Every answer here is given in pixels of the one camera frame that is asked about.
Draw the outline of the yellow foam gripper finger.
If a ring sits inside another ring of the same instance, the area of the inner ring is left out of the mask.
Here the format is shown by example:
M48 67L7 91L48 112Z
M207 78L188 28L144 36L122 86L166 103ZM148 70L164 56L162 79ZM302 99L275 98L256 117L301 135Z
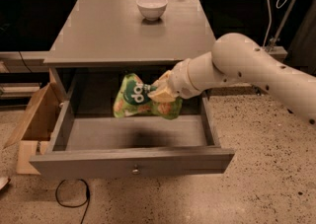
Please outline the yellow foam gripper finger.
M148 97L156 103L172 103L178 98L175 93L170 93L167 90L153 91L148 94Z
M166 71L153 83L153 86L156 87L157 89L164 89L168 84L170 74L171 74L170 70Z

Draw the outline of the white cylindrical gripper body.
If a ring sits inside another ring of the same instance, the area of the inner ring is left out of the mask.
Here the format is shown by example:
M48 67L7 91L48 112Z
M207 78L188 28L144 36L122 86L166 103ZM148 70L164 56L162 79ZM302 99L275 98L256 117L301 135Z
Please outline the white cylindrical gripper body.
M171 70L168 80L168 86L172 92L183 99L190 99L200 94L200 90L192 84L190 79L189 63L189 59L177 63Z

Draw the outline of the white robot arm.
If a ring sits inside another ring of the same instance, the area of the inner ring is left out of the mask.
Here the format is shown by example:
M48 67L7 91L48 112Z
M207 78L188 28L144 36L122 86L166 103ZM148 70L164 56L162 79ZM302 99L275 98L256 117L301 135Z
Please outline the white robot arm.
M177 63L154 82L156 90L149 97L167 103L235 83L249 83L268 92L316 126L316 77L275 60L253 40L236 33L219 38L210 52Z

